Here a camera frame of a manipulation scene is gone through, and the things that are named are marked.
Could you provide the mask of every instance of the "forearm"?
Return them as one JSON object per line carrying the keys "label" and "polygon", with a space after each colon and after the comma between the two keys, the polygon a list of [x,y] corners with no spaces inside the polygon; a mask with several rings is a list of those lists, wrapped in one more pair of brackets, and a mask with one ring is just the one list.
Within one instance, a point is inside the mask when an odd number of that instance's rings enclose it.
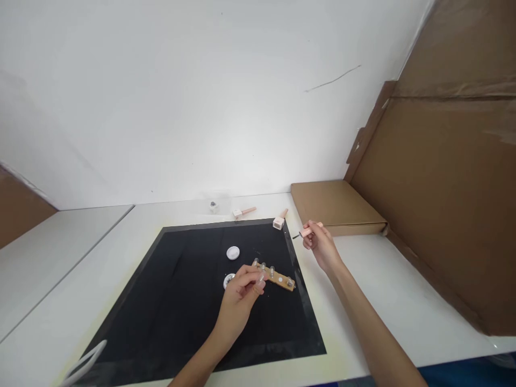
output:
{"label": "forearm", "polygon": [[213,331],[168,387],[204,386],[211,372],[230,348],[231,345],[223,342],[222,338]]}
{"label": "forearm", "polygon": [[344,264],[328,277],[358,336],[369,370],[378,386],[425,386],[412,361],[371,306]]}

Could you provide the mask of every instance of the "brown cardboard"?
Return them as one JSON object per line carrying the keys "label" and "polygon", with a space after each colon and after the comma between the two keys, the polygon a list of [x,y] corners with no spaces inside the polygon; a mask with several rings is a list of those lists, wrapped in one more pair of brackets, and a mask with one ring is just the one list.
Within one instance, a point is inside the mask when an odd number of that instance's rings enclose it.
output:
{"label": "brown cardboard", "polygon": [[391,97],[395,86],[396,81],[387,81],[383,83],[380,94],[376,99],[375,106],[372,109],[371,115],[369,116],[365,127],[360,128],[358,134],[356,135],[355,142],[349,151],[348,160],[346,161],[346,163],[349,164],[349,167],[346,171],[344,180],[346,180],[348,183],[353,178],[356,167],[360,164],[360,160],[364,156],[364,152],[367,149],[369,141],[371,141],[372,135],[376,130],[376,126],[378,126],[378,123],[382,119],[383,112],[387,107],[389,98]]}
{"label": "brown cardboard", "polygon": [[0,248],[57,211],[0,167]]}
{"label": "brown cardboard", "polygon": [[351,181],[473,326],[516,334],[516,101],[392,98]]}
{"label": "brown cardboard", "polygon": [[386,221],[347,182],[295,183],[291,187],[301,221],[322,222],[332,235],[378,234]]}
{"label": "brown cardboard", "polygon": [[437,0],[395,96],[516,96],[516,1]]}

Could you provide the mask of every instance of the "black mat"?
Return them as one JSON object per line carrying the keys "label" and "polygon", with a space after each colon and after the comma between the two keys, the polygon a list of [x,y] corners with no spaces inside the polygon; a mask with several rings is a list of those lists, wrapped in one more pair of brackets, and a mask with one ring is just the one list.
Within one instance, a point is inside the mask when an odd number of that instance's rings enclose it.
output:
{"label": "black mat", "polygon": [[[215,325],[224,278],[255,257],[294,279],[296,288],[267,283],[215,371],[325,354],[288,228],[285,223],[276,230],[272,221],[163,228],[84,352],[107,340],[76,385],[118,386],[177,375]],[[240,248],[234,261],[226,256],[231,246]]]}

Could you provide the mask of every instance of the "white round lid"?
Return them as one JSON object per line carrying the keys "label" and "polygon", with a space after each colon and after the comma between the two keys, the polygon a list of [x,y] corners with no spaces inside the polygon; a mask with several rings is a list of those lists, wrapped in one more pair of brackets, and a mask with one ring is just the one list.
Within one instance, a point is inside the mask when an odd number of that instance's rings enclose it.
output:
{"label": "white round lid", "polygon": [[227,250],[227,253],[226,253],[227,257],[230,259],[230,260],[235,260],[238,258],[238,256],[240,255],[240,249],[237,247],[237,246],[231,246],[228,250]]}

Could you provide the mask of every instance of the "white table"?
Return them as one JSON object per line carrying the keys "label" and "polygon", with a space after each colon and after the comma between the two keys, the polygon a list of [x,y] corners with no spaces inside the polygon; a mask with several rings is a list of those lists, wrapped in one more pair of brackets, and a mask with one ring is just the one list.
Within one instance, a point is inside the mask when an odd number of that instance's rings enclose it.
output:
{"label": "white table", "polygon": [[[210,213],[209,200],[136,206],[0,345],[0,385],[58,384],[85,350],[162,227],[228,221],[232,220],[230,210],[251,206],[258,210],[245,219],[272,218],[288,207],[291,233],[302,226],[288,193],[218,202],[223,215]],[[364,293],[417,366],[516,349],[514,338],[494,342],[471,328],[386,238],[347,236],[335,242]],[[327,354],[217,372],[208,385],[262,386],[263,377],[270,376],[278,385],[301,386],[369,373],[329,280],[301,240],[296,239],[294,246]]]}
{"label": "white table", "polygon": [[0,250],[0,343],[131,208],[60,211]]}

